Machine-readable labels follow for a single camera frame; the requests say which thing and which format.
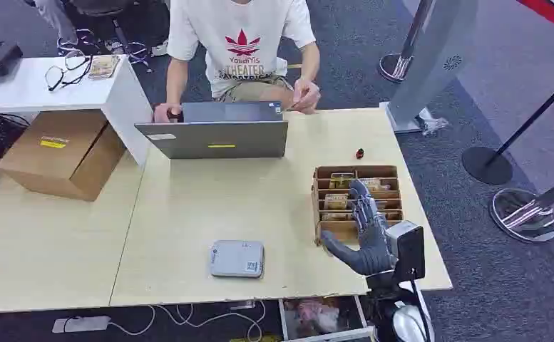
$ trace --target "eyeglasses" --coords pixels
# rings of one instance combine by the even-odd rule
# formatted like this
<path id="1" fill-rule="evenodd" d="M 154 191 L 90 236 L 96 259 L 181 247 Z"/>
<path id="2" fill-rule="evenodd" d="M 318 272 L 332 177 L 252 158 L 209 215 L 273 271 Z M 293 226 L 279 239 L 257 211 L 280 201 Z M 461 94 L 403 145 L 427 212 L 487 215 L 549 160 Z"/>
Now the eyeglasses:
<path id="1" fill-rule="evenodd" d="M 71 80 L 65 81 L 66 76 L 69 76 L 71 71 L 75 71 L 82 66 L 86 66 L 83 73 Z M 70 84 L 77 84 L 83 80 L 83 77 L 90 72 L 92 66 L 92 57 L 86 56 L 79 50 L 69 51 L 65 56 L 65 69 L 60 66 L 52 66 L 46 71 L 46 85 L 48 91 L 54 91 L 57 88 L 65 88 Z"/>

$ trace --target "person's hand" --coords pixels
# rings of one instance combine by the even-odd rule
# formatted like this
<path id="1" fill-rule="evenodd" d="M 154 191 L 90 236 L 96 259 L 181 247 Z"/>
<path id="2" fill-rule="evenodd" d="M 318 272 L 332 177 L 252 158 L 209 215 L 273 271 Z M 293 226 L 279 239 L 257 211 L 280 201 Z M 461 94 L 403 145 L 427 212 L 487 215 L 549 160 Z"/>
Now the person's hand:
<path id="1" fill-rule="evenodd" d="M 180 115 L 182 113 L 182 106 L 179 103 L 161 103 L 155 107 L 155 114 L 153 116 L 154 123 L 169 123 L 170 116 L 168 115 Z"/>
<path id="2" fill-rule="evenodd" d="M 320 99 L 319 87 L 311 81 L 299 78 L 294 84 L 294 105 L 291 109 L 304 114 L 313 114 Z"/>

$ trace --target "drawer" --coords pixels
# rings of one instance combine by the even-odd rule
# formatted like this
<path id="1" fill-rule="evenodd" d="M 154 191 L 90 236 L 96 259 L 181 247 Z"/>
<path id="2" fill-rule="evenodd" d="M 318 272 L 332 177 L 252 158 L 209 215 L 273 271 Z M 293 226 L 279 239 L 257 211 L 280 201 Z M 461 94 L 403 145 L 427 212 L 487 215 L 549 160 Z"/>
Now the drawer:
<path id="1" fill-rule="evenodd" d="M 350 341 L 358 338 L 367 338 L 373 334 L 373 327 L 367 326 L 365 315 L 361 307 L 358 296 L 329 297 L 328 301 L 336 301 L 339 309 L 338 331 L 334 333 L 324 333 L 322 335 L 307 336 L 309 325 L 301 327 L 299 318 L 299 303 L 304 301 L 305 306 L 313 306 L 313 300 L 317 299 L 279 299 L 279 311 L 281 313 L 281 324 L 283 329 L 284 341 L 296 342 L 315 342 L 315 341 Z"/>

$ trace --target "khaki shorts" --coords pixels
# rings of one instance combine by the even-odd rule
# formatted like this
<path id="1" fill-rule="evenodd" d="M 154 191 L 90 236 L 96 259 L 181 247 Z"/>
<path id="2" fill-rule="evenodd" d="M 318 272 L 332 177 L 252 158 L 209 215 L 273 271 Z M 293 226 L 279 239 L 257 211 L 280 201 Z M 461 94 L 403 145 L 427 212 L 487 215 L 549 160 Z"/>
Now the khaki shorts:
<path id="1" fill-rule="evenodd" d="M 285 77 L 273 75 L 268 78 L 263 78 L 256 81 L 241 81 L 220 96 L 215 98 L 217 102 L 242 102 L 242 101 L 258 101 L 265 91 L 270 86 L 280 86 L 291 91 L 294 88 L 287 82 Z"/>

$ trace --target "yellow sticker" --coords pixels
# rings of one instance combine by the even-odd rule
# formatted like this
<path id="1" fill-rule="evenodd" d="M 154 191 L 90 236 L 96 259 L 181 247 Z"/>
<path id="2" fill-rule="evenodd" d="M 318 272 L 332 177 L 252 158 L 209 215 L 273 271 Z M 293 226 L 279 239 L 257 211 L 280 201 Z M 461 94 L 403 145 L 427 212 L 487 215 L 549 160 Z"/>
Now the yellow sticker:
<path id="1" fill-rule="evenodd" d="M 230 340 L 230 342 L 247 342 L 248 340 L 246 338 L 235 338 Z M 275 336 L 275 335 L 268 335 L 263 336 L 260 342 L 280 342 L 283 341 L 283 338 L 281 336 Z"/>
<path id="2" fill-rule="evenodd" d="M 235 148 L 236 145 L 208 145 L 208 148 Z"/>
<path id="3" fill-rule="evenodd" d="M 67 144 L 65 144 L 64 142 L 54 142 L 54 141 L 47 141 L 47 140 L 42 140 L 39 142 L 39 145 L 41 146 L 46 146 L 46 147 L 53 147 L 53 148 L 63 148 L 65 146 L 67 146 Z"/>

